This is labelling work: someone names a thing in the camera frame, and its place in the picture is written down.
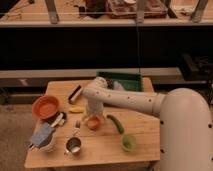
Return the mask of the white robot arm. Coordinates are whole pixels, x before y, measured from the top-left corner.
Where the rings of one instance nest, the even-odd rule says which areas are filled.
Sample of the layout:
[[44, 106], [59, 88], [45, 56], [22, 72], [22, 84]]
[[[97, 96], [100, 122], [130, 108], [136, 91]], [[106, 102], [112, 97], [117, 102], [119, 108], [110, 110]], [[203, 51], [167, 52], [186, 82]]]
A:
[[101, 113], [104, 104], [159, 118], [160, 171], [213, 171], [213, 120], [206, 100], [196, 91], [177, 88], [167, 94], [110, 90], [97, 77], [83, 95], [88, 114]]

